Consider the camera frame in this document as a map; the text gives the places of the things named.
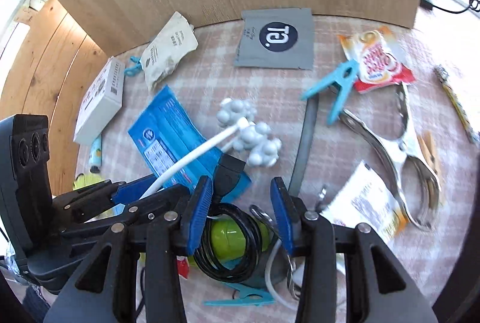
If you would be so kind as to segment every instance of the grey cardboard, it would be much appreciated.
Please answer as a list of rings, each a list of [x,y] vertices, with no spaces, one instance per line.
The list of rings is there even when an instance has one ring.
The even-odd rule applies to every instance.
[[[235,66],[301,68],[314,66],[314,21],[309,8],[244,10],[245,27]]]

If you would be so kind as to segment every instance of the metal screw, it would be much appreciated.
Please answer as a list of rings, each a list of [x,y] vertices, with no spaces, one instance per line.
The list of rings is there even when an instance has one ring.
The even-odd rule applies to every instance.
[[[124,228],[125,226],[123,225],[123,223],[115,223],[114,225],[112,225],[112,232],[115,232],[117,234],[118,232],[122,232]]]
[[[316,213],[315,211],[307,211],[307,212],[305,212],[304,217],[307,220],[312,220],[312,221],[317,220],[318,219],[318,213]]]
[[[175,211],[168,211],[168,212],[165,212],[165,214],[163,215],[163,218],[168,222],[172,222],[174,220],[177,220],[178,216],[179,215]]]
[[[371,227],[367,223],[360,223],[357,227],[358,230],[364,234],[368,234],[371,231]]]

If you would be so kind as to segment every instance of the steel spring clamp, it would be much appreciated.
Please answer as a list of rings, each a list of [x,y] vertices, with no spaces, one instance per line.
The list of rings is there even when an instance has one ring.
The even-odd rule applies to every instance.
[[[361,135],[376,151],[383,165],[387,169],[390,179],[390,190],[400,204],[403,214],[417,228],[431,231],[433,221],[438,212],[440,183],[438,176],[427,165],[415,133],[409,105],[407,86],[401,83],[396,86],[399,98],[399,111],[402,116],[403,134],[395,140],[387,140],[373,133],[366,124],[349,110],[344,109],[339,118],[342,123],[355,133]],[[413,217],[407,206],[402,190],[402,169],[405,161],[410,159],[417,168],[421,180],[422,198],[421,208],[416,217]],[[431,181],[433,189],[429,193],[427,181]]]

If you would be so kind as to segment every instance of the white cable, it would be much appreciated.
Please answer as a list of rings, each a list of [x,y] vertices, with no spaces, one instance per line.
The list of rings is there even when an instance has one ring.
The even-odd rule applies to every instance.
[[[281,245],[282,245],[282,241],[280,239],[277,240],[277,242],[273,246],[270,256],[268,257],[267,265],[265,267],[265,284],[267,285],[268,291],[277,302],[289,308],[290,310],[296,311],[298,307],[294,304],[289,303],[277,293],[277,291],[274,289],[272,285],[272,279],[270,278],[271,272],[272,272],[273,260],[275,259],[275,256],[277,255]]]
[[[170,168],[168,168],[165,171],[165,173],[160,175],[160,177],[158,177],[155,180],[155,182],[146,190],[146,192],[140,197],[140,199],[143,199],[145,197],[151,196],[152,194],[156,193],[165,182],[167,182],[170,178],[172,178],[173,175],[178,173],[183,167],[185,167],[190,162],[197,159],[200,155],[203,155],[208,150],[215,147],[220,142],[224,141],[230,135],[233,135],[238,130],[243,130],[244,128],[247,128],[249,125],[250,124],[248,120],[242,117],[237,121],[235,125],[225,128],[218,135],[215,135],[211,139],[207,140],[205,143],[200,144],[200,146],[198,146],[193,151],[189,152],[186,156],[184,156],[183,158],[178,160],[176,163],[174,163]]]
[[[232,148],[234,142],[237,140],[238,136],[235,136],[233,139],[231,139],[227,144],[225,144],[220,150],[224,153],[227,154]]]

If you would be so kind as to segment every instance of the snack wrapper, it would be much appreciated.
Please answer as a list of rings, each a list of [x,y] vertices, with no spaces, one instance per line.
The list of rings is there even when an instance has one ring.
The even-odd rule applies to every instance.
[[[350,228],[368,223],[386,244],[407,224],[397,200],[380,176],[363,161],[320,214],[332,224]],[[337,254],[337,270],[345,274],[343,254]]]
[[[354,83],[359,93],[396,83],[413,83],[404,51],[387,26],[352,36],[338,35],[345,56],[360,65]]]

